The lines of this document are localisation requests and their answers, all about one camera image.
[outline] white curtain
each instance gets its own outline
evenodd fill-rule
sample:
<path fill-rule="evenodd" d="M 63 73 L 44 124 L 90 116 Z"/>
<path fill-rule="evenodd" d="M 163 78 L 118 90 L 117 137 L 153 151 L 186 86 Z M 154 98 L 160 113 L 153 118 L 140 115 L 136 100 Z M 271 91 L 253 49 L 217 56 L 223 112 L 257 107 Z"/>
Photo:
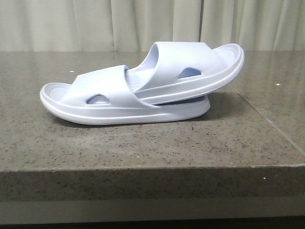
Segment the white curtain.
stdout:
<path fill-rule="evenodd" d="M 0 51 L 305 50 L 305 0 L 0 0 Z"/>

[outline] speckled granite surface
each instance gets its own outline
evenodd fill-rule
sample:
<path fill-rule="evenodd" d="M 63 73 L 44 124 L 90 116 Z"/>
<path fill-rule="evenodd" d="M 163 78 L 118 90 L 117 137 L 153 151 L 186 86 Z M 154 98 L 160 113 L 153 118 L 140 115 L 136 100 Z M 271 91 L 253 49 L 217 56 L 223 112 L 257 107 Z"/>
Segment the speckled granite surface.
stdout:
<path fill-rule="evenodd" d="M 248 52 L 210 111 L 181 122 L 77 125 L 39 100 L 46 83 L 145 56 L 0 52 L 0 201 L 303 195 L 305 52 Z"/>

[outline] ventilation hole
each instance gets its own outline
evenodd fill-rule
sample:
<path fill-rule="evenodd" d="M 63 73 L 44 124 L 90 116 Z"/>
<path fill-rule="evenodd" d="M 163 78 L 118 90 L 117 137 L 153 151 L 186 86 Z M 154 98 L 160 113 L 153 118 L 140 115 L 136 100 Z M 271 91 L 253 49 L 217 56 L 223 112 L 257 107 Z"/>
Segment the ventilation hole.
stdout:
<path fill-rule="evenodd" d="M 156 104 L 156 106 L 163 106 L 163 105 L 177 105 L 177 104 L 189 104 L 189 103 L 195 103 L 204 100 L 206 95 L 192 98 L 192 99 L 185 99 L 185 100 L 180 100 L 176 102 L 170 102 L 170 103 L 165 103 L 165 104 Z"/>
<path fill-rule="evenodd" d="M 178 79 L 187 78 L 196 75 L 201 75 L 201 72 L 194 68 L 186 68 L 178 75 Z"/>
<path fill-rule="evenodd" d="M 109 103 L 109 99 L 107 99 L 105 96 L 103 96 L 101 94 L 97 94 L 87 100 L 87 104 L 99 105 L 99 104 L 108 104 L 108 103 Z"/>

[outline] slide sandal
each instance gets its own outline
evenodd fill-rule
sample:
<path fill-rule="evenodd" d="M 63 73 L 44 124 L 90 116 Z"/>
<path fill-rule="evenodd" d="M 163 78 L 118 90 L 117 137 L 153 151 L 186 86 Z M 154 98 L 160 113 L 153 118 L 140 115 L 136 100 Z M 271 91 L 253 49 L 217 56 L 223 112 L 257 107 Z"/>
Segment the slide sandal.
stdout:
<path fill-rule="evenodd" d="M 168 122 L 203 115 L 206 95 L 158 105 L 139 99 L 126 82 L 126 65 L 79 75 L 73 84 L 48 83 L 40 92 L 55 116 L 79 124 L 112 125 Z"/>
<path fill-rule="evenodd" d="M 243 63 L 238 44 L 212 50 L 203 42 L 155 42 L 144 61 L 125 75 L 139 99 L 161 104 L 209 94 L 233 80 Z"/>

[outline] curtain fold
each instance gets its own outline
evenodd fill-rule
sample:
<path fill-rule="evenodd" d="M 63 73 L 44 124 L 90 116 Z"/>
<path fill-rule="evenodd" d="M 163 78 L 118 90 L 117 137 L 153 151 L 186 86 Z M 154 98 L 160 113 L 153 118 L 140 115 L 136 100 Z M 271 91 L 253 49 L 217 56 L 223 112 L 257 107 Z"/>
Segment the curtain fold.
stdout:
<path fill-rule="evenodd" d="M 305 0 L 0 0 L 0 51 L 305 50 Z"/>

